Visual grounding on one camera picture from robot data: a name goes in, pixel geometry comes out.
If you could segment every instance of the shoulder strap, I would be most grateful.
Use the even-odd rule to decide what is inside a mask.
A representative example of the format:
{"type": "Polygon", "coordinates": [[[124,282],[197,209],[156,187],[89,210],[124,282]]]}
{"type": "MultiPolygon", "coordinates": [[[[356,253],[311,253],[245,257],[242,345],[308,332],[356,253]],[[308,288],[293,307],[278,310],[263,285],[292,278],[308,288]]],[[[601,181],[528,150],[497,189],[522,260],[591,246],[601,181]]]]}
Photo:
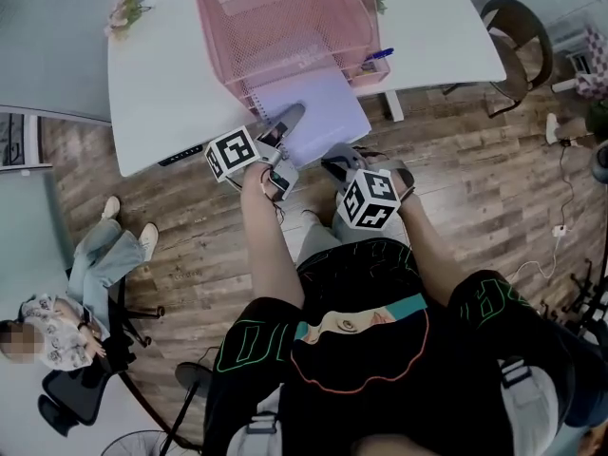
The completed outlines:
{"type": "Polygon", "coordinates": [[[513,432],[515,456],[540,456],[558,432],[558,395],[551,377],[523,358],[499,360],[504,408],[513,432]]]}
{"type": "Polygon", "coordinates": [[[281,456],[283,440],[278,420],[280,384],[275,391],[257,404],[257,414],[247,426],[232,437],[226,456],[281,456]]]}

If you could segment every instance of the electric fan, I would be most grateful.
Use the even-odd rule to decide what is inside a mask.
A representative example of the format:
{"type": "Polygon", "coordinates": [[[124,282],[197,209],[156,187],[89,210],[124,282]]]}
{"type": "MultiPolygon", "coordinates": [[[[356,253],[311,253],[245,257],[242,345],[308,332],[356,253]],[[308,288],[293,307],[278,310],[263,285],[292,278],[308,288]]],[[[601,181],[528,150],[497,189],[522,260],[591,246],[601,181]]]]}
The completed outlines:
{"type": "MultiPolygon", "coordinates": [[[[131,432],[111,443],[102,456],[159,456],[166,438],[167,433],[161,430],[131,432]]],[[[166,454],[181,456],[187,451],[176,443],[170,443],[166,454]]]]}

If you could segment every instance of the white cord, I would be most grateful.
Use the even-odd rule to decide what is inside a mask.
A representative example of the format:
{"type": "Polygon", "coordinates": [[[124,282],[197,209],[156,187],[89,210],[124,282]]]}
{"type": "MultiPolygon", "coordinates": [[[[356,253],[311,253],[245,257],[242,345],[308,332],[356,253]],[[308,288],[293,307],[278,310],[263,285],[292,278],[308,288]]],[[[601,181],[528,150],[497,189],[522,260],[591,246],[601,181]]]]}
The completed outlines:
{"type": "MultiPolygon", "coordinates": [[[[582,218],[582,217],[585,215],[585,213],[587,212],[587,205],[589,204],[589,199],[590,199],[590,198],[591,198],[591,195],[590,195],[590,196],[587,198],[587,201],[585,202],[585,205],[583,206],[582,213],[580,213],[579,217],[577,218],[577,220],[576,220],[576,221],[574,222],[574,224],[572,225],[572,228],[571,228],[571,229],[566,228],[566,231],[567,231],[567,232],[573,232],[573,231],[574,231],[575,226],[577,226],[577,224],[579,224],[580,219],[581,219],[581,218],[582,218]]],[[[509,282],[512,282],[512,281],[513,281],[513,280],[514,280],[514,279],[517,277],[518,273],[520,272],[520,270],[521,270],[523,267],[525,267],[526,265],[530,265],[530,264],[532,264],[532,263],[533,263],[533,264],[535,264],[535,265],[537,266],[537,268],[539,269],[539,272],[541,272],[541,275],[542,275],[542,276],[543,276],[545,279],[549,280],[549,279],[550,279],[550,278],[553,276],[553,274],[555,273],[555,269],[556,269],[556,267],[557,267],[557,265],[558,265],[558,260],[557,260],[557,258],[556,258],[556,253],[558,252],[558,247],[560,246],[560,240],[561,240],[561,237],[558,237],[558,240],[557,240],[557,241],[556,241],[556,243],[555,243],[555,249],[553,250],[553,268],[551,269],[551,274],[546,275],[546,274],[545,274],[545,273],[542,271],[542,268],[541,268],[540,263],[539,263],[539,262],[537,262],[536,260],[532,260],[532,261],[529,261],[529,262],[525,262],[525,263],[524,263],[524,265],[522,265],[522,266],[521,266],[519,269],[517,269],[517,272],[516,272],[515,274],[513,274],[513,275],[511,276],[511,278],[509,278],[509,282]]]]}
{"type": "Polygon", "coordinates": [[[517,269],[517,272],[515,274],[513,274],[511,276],[511,278],[509,278],[509,283],[513,282],[513,280],[517,277],[518,273],[520,272],[520,270],[525,267],[526,265],[530,265],[530,264],[535,264],[537,266],[537,268],[539,269],[539,272],[541,273],[541,275],[546,278],[547,280],[549,280],[553,274],[555,273],[555,269],[558,266],[558,259],[556,257],[556,253],[558,252],[558,247],[560,246],[560,240],[561,237],[558,237],[558,241],[555,242],[555,248],[553,249],[553,268],[551,269],[551,274],[547,275],[545,272],[542,271],[541,265],[539,262],[537,262],[536,260],[531,260],[529,262],[525,262],[524,265],[522,265],[519,269],[517,269]]]}

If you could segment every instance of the shoe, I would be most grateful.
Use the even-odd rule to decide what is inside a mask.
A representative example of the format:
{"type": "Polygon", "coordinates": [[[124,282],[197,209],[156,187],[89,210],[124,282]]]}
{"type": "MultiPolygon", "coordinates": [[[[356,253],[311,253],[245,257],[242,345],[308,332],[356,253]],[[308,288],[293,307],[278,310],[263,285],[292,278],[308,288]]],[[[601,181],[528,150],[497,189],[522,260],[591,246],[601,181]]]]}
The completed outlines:
{"type": "Polygon", "coordinates": [[[315,224],[321,224],[321,220],[319,219],[319,217],[314,211],[311,211],[310,209],[305,209],[304,211],[302,211],[300,216],[302,218],[302,226],[311,227],[315,224]]]}
{"type": "Polygon", "coordinates": [[[558,138],[555,135],[555,131],[558,129],[560,124],[558,123],[558,117],[554,113],[547,115],[547,125],[544,129],[544,137],[549,145],[553,145],[558,142],[558,138]]]}
{"type": "Polygon", "coordinates": [[[159,229],[154,223],[148,223],[143,227],[142,234],[140,235],[140,244],[145,251],[145,257],[143,261],[149,262],[154,255],[154,249],[156,244],[159,242],[159,229]]]}
{"type": "Polygon", "coordinates": [[[105,202],[102,219],[116,219],[121,211],[121,202],[116,196],[110,196],[105,202]]]}

